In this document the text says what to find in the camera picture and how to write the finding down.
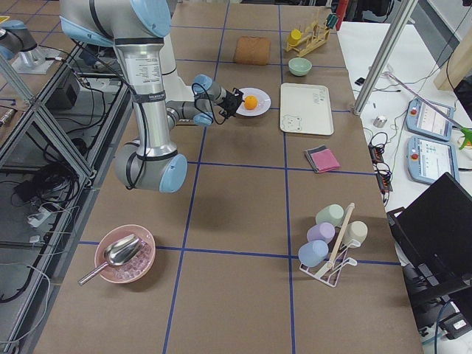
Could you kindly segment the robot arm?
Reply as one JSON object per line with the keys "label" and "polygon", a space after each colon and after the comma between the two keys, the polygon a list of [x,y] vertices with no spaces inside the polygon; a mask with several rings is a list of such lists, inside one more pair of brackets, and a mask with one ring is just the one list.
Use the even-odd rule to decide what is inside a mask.
{"label": "robot arm", "polygon": [[167,2],[61,1],[60,21],[71,39],[112,47],[131,92],[139,137],[117,152],[117,178],[129,190],[177,192],[187,159],[170,139],[159,57],[170,33]]}
{"label": "robot arm", "polygon": [[205,74],[195,76],[191,85],[193,99],[190,101],[168,101],[167,122],[172,130],[179,121],[208,127],[214,122],[222,125],[234,117],[243,102],[243,92],[238,88],[226,90]]}

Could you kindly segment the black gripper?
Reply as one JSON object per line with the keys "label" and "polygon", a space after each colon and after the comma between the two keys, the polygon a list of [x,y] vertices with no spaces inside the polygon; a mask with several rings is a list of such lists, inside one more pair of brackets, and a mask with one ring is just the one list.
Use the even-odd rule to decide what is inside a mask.
{"label": "black gripper", "polygon": [[221,108],[219,114],[224,118],[233,117],[243,102],[243,92],[238,88],[228,91],[221,89],[220,96],[217,99],[217,106]]}

